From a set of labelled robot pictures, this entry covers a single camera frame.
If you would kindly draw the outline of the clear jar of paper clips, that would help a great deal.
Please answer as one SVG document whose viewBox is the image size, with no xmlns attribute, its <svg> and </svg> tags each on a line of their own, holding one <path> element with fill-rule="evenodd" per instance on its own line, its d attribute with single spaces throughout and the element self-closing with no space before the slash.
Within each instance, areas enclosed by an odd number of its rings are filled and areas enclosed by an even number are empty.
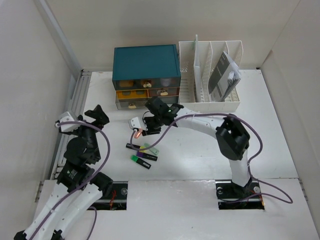
<svg viewBox="0 0 320 240">
<path fill-rule="evenodd" d="M 162 87 L 169 87 L 172 84 L 172 79 L 171 78 L 161 78 L 160 84 Z"/>
</svg>

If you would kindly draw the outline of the teal desktop drawer cabinet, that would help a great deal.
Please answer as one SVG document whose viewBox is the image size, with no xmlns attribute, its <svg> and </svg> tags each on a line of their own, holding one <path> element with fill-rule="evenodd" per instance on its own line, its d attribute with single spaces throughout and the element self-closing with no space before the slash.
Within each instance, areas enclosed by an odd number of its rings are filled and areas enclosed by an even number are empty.
<svg viewBox="0 0 320 240">
<path fill-rule="evenodd" d="M 161 78 L 171 78 L 163 87 Z M 141 109 L 159 97 L 166 104 L 177 104 L 181 86 L 178 50 L 175 44 L 116 47 L 113 54 L 112 84 L 119 110 Z"/>
</svg>

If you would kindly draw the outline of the clear mesh document pouch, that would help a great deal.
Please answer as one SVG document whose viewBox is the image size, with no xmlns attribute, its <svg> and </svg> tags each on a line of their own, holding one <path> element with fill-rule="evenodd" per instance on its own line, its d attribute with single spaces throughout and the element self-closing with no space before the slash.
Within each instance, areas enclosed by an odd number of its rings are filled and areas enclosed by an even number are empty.
<svg viewBox="0 0 320 240">
<path fill-rule="evenodd" d="M 194 94 L 195 94 L 195 101 L 200 103 L 202 101 L 202 79 L 201 79 L 200 56 L 199 56 L 199 41 L 198 41 L 197 34 L 195 35 L 193 48 L 194 48 L 194 61 L 193 61 Z"/>
</svg>

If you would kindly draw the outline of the grey Canon setup guide booklet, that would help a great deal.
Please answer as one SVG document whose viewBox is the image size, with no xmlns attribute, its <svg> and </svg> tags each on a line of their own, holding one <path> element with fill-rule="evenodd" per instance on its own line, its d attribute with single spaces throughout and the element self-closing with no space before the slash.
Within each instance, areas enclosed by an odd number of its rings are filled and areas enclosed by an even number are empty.
<svg viewBox="0 0 320 240">
<path fill-rule="evenodd" d="M 223 51 L 208 81 L 210 102 L 224 102 L 240 80 L 238 65 Z"/>
</svg>

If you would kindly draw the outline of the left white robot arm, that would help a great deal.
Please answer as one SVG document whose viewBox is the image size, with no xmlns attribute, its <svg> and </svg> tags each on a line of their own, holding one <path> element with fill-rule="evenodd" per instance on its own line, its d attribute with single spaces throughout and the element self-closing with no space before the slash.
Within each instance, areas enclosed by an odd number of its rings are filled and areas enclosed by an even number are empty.
<svg viewBox="0 0 320 240">
<path fill-rule="evenodd" d="M 95 201 L 111 195 L 113 180 L 90 167 L 101 159 L 96 134 L 102 133 L 110 120 L 100 105 L 84 114 L 94 121 L 88 123 L 82 115 L 71 111 L 64 112 L 56 121 L 60 133 L 74 136 L 63 155 L 65 165 L 43 209 L 14 239 L 62 240 Z"/>
</svg>

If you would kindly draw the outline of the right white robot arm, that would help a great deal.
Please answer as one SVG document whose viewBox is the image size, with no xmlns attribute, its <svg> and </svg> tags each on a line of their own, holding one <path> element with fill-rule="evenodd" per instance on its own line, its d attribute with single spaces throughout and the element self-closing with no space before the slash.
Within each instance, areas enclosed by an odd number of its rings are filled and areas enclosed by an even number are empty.
<svg viewBox="0 0 320 240">
<path fill-rule="evenodd" d="M 230 194 L 244 198 L 250 191 L 252 178 L 248 170 L 250 135 L 242 123 L 231 116 L 216 118 L 174 103 L 168 106 L 159 97 L 150 98 L 144 105 L 153 116 L 144 117 L 144 136 L 158 134 L 162 126 L 187 128 L 217 140 L 221 154 L 229 160 L 231 169 Z"/>
</svg>

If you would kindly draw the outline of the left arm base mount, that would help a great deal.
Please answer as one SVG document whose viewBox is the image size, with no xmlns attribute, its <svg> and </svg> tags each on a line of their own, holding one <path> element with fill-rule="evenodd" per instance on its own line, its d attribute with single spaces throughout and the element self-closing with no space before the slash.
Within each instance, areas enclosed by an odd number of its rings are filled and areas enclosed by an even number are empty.
<svg viewBox="0 0 320 240">
<path fill-rule="evenodd" d="M 127 209 L 128 182 L 115 181 L 108 194 L 103 195 L 89 207 L 97 211 L 122 211 Z"/>
</svg>

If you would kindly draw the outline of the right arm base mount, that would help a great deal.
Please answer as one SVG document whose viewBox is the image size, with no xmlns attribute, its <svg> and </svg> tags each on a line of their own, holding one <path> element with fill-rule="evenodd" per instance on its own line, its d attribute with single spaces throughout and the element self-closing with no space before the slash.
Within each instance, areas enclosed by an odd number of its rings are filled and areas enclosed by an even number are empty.
<svg viewBox="0 0 320 240">
<path fill-rule="evenodd" d="M 217 205 L 219 210 L 264 210 L 264 201 L 260 184 L 257 181 L 241 187 L 231 180 L 215 182 Z"/>
</svg>

